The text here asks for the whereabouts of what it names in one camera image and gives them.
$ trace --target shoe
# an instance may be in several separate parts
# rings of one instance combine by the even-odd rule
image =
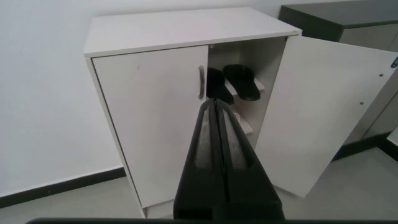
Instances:
[[[206,96],[220,99],[229,105],[234,103],[234,96],[225,87],[225,77],[222,71],[207,68]]]
[[[254,83],[254,73],[249,67],[227,65],[224,67],[223,73],[242,100],[254,101],[260,99],[260,91]]]

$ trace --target metal handle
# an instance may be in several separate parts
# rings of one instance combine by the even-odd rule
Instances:
[[[200,75],[200,92],[199,92],[199,99],[203,99],[205,95],[205,70],[203,66],[199,66],[199,75]]]

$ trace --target cabinet top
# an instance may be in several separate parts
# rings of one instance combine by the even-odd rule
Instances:
[[[325,2],[282,7],[339,24],[345,29],[398,23],[397,0]]]
[[[301,34],[250,7],[94,17],[86,58]]]

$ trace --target tiled floor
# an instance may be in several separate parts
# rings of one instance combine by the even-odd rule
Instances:
[[[398,220],[398,163],[379,149],[333,162],[306,198],[277,189],[287,219]],[[0,223],[37,217],[140,218],[126,178],[0,209]]]

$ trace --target cabinet shelf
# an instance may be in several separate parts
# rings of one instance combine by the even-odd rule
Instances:
[[[259,89],[260,92],[262,92],[265,89],[265,86],[257,79],[254,78],[254,84],[256,84],[257,88]],[[225,87],[228,89],[228,91],[233,95],[236,96],[238,93],[236,92],[235,88],[232,86],[232,84],[228,81],[228,79],[225,79]]]
[[[234,113],[237,113],[239,115],[239,124],[241,125],[243,132],[245,134],[250,134],[253,133],[253,129],[250,126],[250,124],[246,121],[246,119],[244,119],[244,117],[237,111],[236,107],[234,105],[230,106],[231,109],[233,110]]]

